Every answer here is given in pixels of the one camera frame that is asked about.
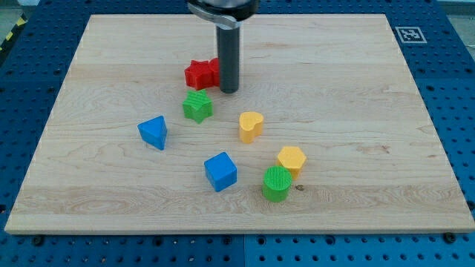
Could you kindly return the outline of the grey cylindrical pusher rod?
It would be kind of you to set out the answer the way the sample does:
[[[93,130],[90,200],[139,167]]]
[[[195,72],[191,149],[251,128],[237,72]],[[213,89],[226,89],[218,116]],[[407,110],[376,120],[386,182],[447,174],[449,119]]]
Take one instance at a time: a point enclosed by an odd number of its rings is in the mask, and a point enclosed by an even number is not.
[[[240,30],[216,27],[220,90],[234,93],[240,79]]]

